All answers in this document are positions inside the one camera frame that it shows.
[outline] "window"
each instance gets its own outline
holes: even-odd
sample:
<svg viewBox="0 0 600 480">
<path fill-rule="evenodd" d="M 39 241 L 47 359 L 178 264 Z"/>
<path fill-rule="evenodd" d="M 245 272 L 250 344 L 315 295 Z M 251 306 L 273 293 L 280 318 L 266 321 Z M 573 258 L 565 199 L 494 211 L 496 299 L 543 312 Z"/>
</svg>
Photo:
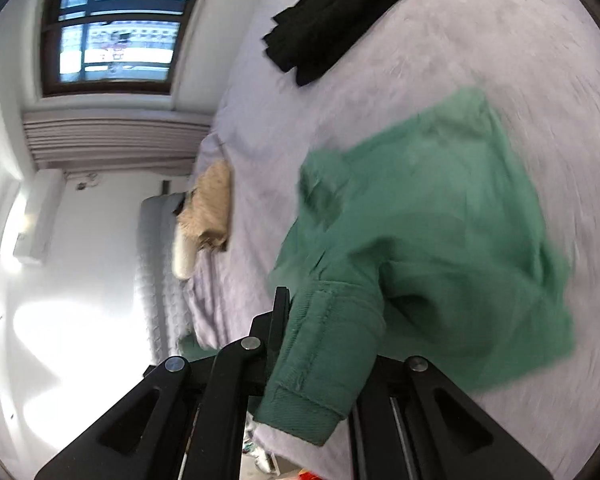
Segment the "window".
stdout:
<svg viewBox="0 0 600 480">
<path fill-rule="evenodd" d="M 168 93 L 195 0 L 46 0 L 45 96 Z"/>
</svg>

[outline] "window frame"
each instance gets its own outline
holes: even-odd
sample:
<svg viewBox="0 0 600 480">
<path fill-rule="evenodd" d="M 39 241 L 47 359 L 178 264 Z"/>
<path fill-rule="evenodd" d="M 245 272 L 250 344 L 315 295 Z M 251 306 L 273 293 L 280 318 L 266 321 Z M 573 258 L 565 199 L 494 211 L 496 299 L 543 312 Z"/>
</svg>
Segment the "window frame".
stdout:
<svg viewBox="0 0 600 480">
<path fill-rule="evenodd" d="M 62 0 L 45 0 L 40 32 L 40 79 L 43 97 L 90 93 L 141 93 L 169 94 L 174 72 L 180 58 L 187 25 L 197 0 L 184 1 L 182 14 L 160 14 L 157 12 L 112 12 L 59 20 Z M 92 81 L 60 81 L 60 51 L 62 29 L 71 25 L 88 25 L 101 22 L 126 22 L 131 20 L 179 23 L 178 34 L 173 45 L 173 56 L 164 81 L 101 79 Z"/>
</svg>

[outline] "green sweatshirt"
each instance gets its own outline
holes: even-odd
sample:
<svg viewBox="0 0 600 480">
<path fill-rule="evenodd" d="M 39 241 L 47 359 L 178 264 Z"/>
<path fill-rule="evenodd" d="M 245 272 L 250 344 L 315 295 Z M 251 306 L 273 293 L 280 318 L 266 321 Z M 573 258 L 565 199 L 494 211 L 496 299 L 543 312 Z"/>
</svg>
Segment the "green sweatshirt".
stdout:
<svg viewBox="0 0 600 480">
<path fill-rule="evenodd" d="M 574 345 L 568 273 L 477 89 L 312 152 L 270 276 L 292 308 L 256 420 L 321 446 L 377 354 L 422 355 L 465 390 L 548 365 Z"/>
</svg>

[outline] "pleated curtain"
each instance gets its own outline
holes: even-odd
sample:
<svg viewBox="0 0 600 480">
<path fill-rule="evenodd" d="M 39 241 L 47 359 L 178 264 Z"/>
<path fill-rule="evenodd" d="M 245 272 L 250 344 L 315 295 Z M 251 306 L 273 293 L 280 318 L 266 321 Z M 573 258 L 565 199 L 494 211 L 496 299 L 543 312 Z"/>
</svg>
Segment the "pleated curtain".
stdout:
<svg viewBox="0 0 600 480">
<path fill-rule="evenodd" d="M 154 110 L 29 112 L 23 122 L 39 169 L 189 174 L 211 116 Z"/>
</svg>

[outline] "black cloth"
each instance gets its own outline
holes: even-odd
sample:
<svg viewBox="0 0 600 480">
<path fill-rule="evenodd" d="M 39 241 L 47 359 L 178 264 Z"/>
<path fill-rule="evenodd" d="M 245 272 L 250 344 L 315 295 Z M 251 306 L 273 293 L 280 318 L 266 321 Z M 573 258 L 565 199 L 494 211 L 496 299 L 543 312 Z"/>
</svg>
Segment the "black cloth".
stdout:
<svg viewBox="0 0 600 480">
<path fill-rule="evenodd" d="M 282 72 L 304 86 L 324 75 L 398 0 L 299 0 L 273 17 L 263 40 Z"/>
</svg>

